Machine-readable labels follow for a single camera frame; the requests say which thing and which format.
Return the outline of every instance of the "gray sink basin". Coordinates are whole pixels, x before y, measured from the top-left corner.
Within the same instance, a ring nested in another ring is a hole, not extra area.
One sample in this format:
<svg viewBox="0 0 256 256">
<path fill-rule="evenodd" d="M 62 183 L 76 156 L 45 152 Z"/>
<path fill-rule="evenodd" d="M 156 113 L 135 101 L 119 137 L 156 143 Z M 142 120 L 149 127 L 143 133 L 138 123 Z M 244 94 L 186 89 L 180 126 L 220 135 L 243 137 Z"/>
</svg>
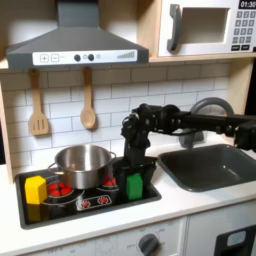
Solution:
<svg viewBox="0 0 256 256">
<path fill-rule="evenodd" d="M 203 192 L 256 180 L 256 161 L 227 145 L 159 155 L 160 166 L 182 188 Z"/>
</svg>

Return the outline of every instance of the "wooden spoon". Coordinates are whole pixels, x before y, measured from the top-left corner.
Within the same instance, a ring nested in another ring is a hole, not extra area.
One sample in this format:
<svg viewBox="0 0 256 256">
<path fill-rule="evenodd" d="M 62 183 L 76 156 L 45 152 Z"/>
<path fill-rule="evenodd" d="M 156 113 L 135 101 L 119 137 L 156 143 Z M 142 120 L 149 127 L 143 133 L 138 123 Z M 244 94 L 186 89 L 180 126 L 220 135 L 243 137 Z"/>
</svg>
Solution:
<svg viewBox="0 0 256 256">
<path fill-rule="evenodd" d="M 92 108 L 92 69 L 85 68 L 84 74 L 84 109 L 80 119 L 83 126 L 87 129 L 92 129 L 96 123 L 96 115 Z"/>
<path fill-rule="evenodd" d="M 30 70 L 29 77 L 33 93 L 34 113 L 29 120 L 29 129 L 33 135 L 42 135 L 49 132 L 49 124 L 46 116 L 42 113 L 40 98 L 40 72 L 38 70 Z"/>
</svg>

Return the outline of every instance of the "microwave keypad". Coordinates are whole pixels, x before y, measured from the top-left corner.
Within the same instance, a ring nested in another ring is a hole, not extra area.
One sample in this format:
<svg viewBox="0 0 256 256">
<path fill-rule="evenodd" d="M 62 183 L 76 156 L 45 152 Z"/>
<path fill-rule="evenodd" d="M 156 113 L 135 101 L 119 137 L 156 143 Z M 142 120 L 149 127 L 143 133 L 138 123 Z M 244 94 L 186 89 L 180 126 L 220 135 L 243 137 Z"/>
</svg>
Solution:
<svg viewBox="0 0 256 256">
<path fill-rule="evenodd" d="M 236 15 L 232 51 L 248 51 L 254 32 L 256 11 L 241 11 Z"/>
</svg>

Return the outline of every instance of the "knob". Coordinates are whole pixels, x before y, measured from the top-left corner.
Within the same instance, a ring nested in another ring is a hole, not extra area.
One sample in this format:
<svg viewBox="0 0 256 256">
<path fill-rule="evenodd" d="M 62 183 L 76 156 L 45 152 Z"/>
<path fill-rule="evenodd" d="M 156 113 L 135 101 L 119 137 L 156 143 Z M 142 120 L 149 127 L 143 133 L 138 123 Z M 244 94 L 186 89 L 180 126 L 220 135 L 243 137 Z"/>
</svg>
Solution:
<svg viewBox="0 0 256 256">
<path fill-rule="evenodd" d="M 150 256 L 159 246 L 158 238 L 153 234 L 145 235 L 139 241 L 139 248 L 144 256 Z"/>
<path fill-rule="evenodd" d="M 75 61 L 77 61 L 77 62 L 78 62 L 78 61 L 80 61 L 80 60 L 81 60 L 81 57 L 80 57 L 80 55 L 78 55 L 78 54 L 77 54 L 77 55 L 75 55 L 74 59 L 75 59 Z"/>
<path fill-rule="evenodd" d="M 94 55 L 93 55 L 93 54 L 89 54 L 89 55 L 88 55 L 88 59 L 89 59 L 90 61 L 93 61 L 93 60 L 94 60 Z"/>
</svg>

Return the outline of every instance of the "white cabinet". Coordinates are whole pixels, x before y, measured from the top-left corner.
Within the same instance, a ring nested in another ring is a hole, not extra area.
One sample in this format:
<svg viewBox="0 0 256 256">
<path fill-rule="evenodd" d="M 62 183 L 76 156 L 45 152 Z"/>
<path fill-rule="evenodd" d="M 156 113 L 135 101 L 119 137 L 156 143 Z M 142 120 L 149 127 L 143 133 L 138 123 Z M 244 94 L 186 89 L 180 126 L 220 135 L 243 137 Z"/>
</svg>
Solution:
<svg viewBox="0 0 256 256">
<path fill-rule="evenodd" d="M 26 255 L 142 256 L 140 241 L 148 235 L 153 235 L 159 243 L 157 256 L 182 256 L 186 223 L 187 218 L 183 217 Z M 150 241 L 144 239 L 144 242 L 146 247 L 150 246 Z"/>
<path fill-rule="evenodd" d="M 256 201 L 220 208 L 192 215 L 188 220 L 187 242 L 184 256 L 215 256 L 216 239 L 219 235 L 256 225 Z M 243 231 L 229 236 L 243 241 Z M 254 242 L 251 256 L 256 255 Z"/>
</svg>

